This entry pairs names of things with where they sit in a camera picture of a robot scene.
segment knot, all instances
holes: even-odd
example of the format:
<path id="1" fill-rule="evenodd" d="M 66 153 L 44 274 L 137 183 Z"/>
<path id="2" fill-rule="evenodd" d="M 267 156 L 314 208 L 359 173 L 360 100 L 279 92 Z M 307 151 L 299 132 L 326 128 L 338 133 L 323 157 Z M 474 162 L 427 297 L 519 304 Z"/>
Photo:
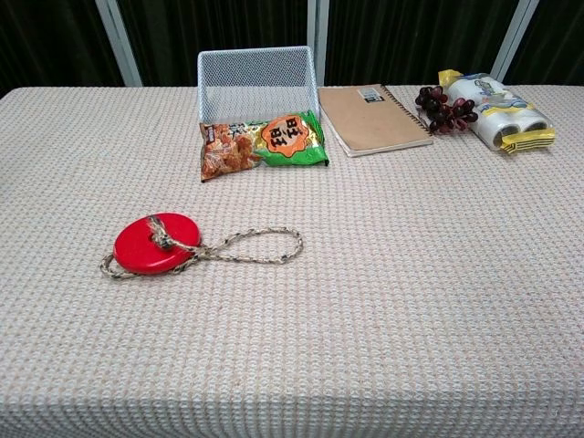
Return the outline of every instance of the knot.
<path id="1" fill-rule="evenodd" d="M 150 229 L 152 230 L 151 240 L 164 251 L 169 251 L 174 242 L 164 228 L 164 224 L 156 215 L 150 216 Z"/>

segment red frisbee toy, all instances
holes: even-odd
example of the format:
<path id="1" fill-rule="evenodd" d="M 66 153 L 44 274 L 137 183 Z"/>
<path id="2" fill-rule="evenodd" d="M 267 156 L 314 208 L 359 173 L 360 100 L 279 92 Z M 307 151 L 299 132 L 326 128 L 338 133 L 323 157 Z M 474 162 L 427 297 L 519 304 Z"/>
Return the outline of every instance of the red frisbee toy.
<path id="1" fill-rule="evenodd" d="M 189 246 L 201 244 L 199 227 L 190 218 L 177 213 L 158 213 L 168 235 Z M 142 217 L 128 225 L 113 246 L 118 264 L 134 274 L 153 275 L 169 271 L 186 262 L 193 253 L 178 246 L 163 249 L 152 241 L 151 217 Z"/>

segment orange label on bag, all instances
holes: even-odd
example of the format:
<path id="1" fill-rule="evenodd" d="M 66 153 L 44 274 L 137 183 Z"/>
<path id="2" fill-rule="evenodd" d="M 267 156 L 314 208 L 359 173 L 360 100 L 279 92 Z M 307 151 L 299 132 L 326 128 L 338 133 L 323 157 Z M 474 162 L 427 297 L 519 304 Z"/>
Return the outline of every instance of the orange label on bag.
<path id="1" fill-rule="evenodd" d="M 272 120 L 262 129 L 262 139 L 270 152 L 279 152 L 290 158 L 298 151 L 306 149 L 308 128 L 299 116 L 290 115 Z"/>

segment dark background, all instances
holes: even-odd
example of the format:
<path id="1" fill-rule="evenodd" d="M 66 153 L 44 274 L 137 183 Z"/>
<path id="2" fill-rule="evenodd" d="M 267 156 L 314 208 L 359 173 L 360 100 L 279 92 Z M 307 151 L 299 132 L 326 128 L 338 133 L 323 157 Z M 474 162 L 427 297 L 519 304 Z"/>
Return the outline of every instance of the dark background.
<path id="1" fill-rule="evenodd" d="M 330 0 L 327 85 L 490 71 L 517 0 Z M 145 86 L 196 85 L 201 50 L 304 46 L 307 0 L 119 0 Z M 584 85 L 584 2 L 541 0 L 505 80 Z M 0 96 L 122 86 L 93 0 L 0 0 Z"/>

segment notebook label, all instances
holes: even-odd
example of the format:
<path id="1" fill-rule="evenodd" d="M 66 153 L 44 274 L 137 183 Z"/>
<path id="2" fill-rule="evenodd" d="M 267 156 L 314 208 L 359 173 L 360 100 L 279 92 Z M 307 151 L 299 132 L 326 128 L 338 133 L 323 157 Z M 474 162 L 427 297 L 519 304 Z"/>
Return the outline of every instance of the notebook label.
<path id="1" fill-rule="evenodd" d="M 371 87 L 367 89 L 358 89 L 357 91 L 367 103 L 383 102 L 385 100 L 376 89 Z"/>

